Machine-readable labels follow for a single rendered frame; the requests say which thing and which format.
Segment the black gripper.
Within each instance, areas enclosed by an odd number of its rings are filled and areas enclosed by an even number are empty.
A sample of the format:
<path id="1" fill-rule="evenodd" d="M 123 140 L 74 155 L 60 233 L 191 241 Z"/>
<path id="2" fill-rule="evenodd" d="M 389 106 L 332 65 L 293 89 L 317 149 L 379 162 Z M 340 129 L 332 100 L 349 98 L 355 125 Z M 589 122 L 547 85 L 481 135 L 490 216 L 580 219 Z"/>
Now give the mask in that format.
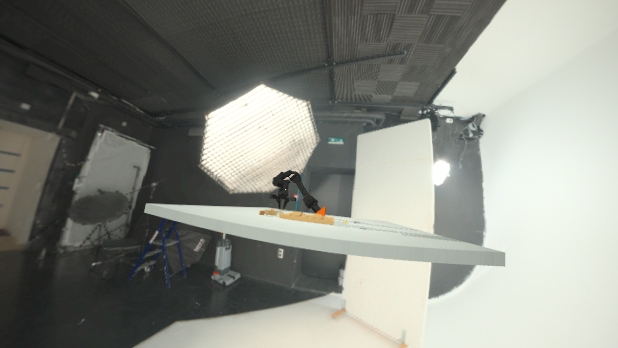
<path id="1" fill-rule="evenodd" d="M 280 189 L 281 189 L 281 190 L 284 190 L 284 189 L 285 189 L 286 191 L 288 191 L 288 189 L 287 189 L 287 188 L 280 188 Z M 283 210 L 284 210 L 284 208 L 285 208 L 286 204 L 289 202 L 289 200 L 290 200 L 290 201 L 296 201 L 296 198 L 295 198 L 295 197 L 290 197 L 290 198 L 289 198 L 289 197 L 285 196 L 285 198 L 278 198 L 278 196 L 276 196 L 276 195 L 270 195 L 270 199 L 275 199 L 275 201 L 277 201 L 277 204 L 278 204 L 278 209 L 279 209 L 279 210 L 280 210 L 280 199 L 284 199 L 284 200 L 285 200 L 285 201 L 284 201 L 284 205 L 283 205 Z"/>

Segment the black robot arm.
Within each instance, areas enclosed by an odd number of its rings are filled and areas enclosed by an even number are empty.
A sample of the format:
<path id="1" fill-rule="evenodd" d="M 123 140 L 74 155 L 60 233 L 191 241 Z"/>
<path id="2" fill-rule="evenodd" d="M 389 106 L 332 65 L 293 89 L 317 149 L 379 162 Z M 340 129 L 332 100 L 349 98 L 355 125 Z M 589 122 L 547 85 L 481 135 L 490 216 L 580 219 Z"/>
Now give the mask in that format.
<path id="1" fill-rule="evenodd" d="M 294 175 L 290 178 L 289 176 L 291 174 L 294 174 Z M 304 201 L 305 206 L 308 209 L 312 209 L 315 214 L 319 212 L 321 210 L 319 206 L 317 205 L 317 203 L 319 202 L 308 194 L 307 190 L 305 189 L 304 185 L 301 182 L 300 174 L 297 173 L 296 171 L 289 170 L 287 172 L 280 172 L 276 177 L 272 178 L 273 179 L 272 185 L 276 187 L 288 189 L 288 185 L 291 182 L 289 180 L 284 180 L 286 177 L 289 177 L 289 179 L 292 182 L 296 183 L 296 185 L 298 186 L 300 192 L 302 193 L 304 197 L 303 201 Z M 280 189 L 278 191 L 278 198 L 285 198 L 285 196 L 288 196 L 288 191 L 286 191 L 285 189 L 284 190 Z"/>

